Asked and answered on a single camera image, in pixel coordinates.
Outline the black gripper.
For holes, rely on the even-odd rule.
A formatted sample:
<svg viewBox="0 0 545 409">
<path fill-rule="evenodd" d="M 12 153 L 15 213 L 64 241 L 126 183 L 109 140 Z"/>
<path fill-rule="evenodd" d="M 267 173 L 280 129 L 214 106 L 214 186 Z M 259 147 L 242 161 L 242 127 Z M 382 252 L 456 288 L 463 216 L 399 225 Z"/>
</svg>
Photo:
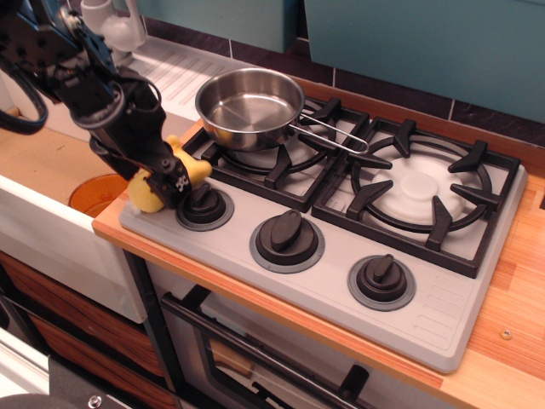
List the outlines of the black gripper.
<svg viewBox="0 0 545 409">
<path fill-rule="evenodd" d="M 112 98 L 93 112 L 72 112 L 74 123 L 90 133 L 91 150 L 125 181 L 140 168 L 149 170 L 152 192 L 175 209 L 192 184 L 186 166 L 162 139 L 166 114 L 158 88 L 138 74 L 125 74 L 110 82 L 110 90 Z"/>
</svg>

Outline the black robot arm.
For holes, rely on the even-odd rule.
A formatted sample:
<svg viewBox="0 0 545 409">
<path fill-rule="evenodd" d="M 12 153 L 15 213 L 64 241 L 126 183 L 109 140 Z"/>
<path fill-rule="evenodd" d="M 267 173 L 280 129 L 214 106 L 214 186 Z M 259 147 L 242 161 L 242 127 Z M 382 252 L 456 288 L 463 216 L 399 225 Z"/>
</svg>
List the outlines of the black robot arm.
<svg viewBox="0 0 545 409">
<path fill-rule="evenodd" d="M 89 146 L 125 180 L 150 172 L 147 184 L 174 209 L 190 193 L 186 166 L 162 139 L 166 114 L 158 88 L 117 68 L 101 35 L 60 1 L 1 3 L 1 70 L 37 111 L 36 120 L 1 114 L 1 127 L 33 135 L 48 118 L 49 98 L 90 134 Z"/>
</svg>

